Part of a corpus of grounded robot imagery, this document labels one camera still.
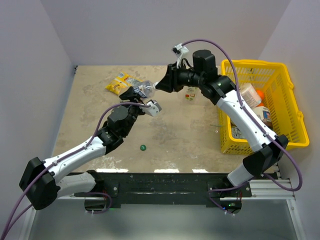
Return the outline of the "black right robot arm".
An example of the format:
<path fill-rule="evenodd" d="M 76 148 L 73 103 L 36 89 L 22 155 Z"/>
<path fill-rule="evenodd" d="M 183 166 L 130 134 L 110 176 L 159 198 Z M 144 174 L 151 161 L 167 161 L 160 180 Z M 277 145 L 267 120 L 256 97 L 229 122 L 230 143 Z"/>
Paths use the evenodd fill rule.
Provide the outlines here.
<path fill-rule="evenodd" d="M 225 75 L 218 74 L 216 58 L 211 51 L 203 49 L 193 53 L 193 66 L 182 64 L 186 50 L 174 47 L 178 60 L 167 66 L 165 76 L 156 84 L 156 89 L 172 93 L 183 87 L 199 88 L 202 95 L 226 113 L 239 128 L 253 153 L 245 157 L 242 164 L 231 171 L 223 180 L 223 192 L 235 196 L 241 185 L 277 163 L 288 145 L 285 135 L 278 136 L 238 97 L 236 85 Z"/>

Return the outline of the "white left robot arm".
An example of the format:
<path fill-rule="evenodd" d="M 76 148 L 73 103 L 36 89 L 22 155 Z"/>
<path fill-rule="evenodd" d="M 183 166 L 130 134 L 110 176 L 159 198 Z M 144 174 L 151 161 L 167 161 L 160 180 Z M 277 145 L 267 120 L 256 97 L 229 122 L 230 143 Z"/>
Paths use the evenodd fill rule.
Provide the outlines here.
<path fill-rule="evenodd" d="M 32 207 L 42 210 L 57 198 L 59 181 L 85 163 L 104 156 L 118 148 L 131 131 L 138 116 L 145 114 L 149 106 L 143 101 L 147 96 L 138 87 L 129 87 L 119 98 L 121 102 L 109 107 L 107 120 L 98 121 L 92 136 L 82 144 L 61 155 L 28 161 L 19 187 Z"/>

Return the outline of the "small labelled clear bottle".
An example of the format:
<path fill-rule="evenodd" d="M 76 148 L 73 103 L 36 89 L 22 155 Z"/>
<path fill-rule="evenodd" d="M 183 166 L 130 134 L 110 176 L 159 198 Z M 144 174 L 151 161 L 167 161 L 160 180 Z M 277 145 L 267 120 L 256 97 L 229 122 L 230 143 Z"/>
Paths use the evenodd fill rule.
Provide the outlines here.
<path fill-rule="evenodd" d="M 150 99 L 155 95 L 156 85 L 149 80 L 142 81 L 133 86 L 133 91 L 142 99 Z"/>

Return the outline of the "large clear plastic bottle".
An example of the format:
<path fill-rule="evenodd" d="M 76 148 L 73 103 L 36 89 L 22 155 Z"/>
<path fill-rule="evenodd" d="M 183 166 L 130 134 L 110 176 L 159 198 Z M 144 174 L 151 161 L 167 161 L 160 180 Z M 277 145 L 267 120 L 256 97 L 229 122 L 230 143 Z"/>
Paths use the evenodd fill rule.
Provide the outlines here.
<path fill-rule="evenodd" d="M 189 103 L 194 103 L 197 96 L 199 94 L 199 88 L 198 87 L 191 87 L 188 86 L 185 90 L 184 97 Z"/>

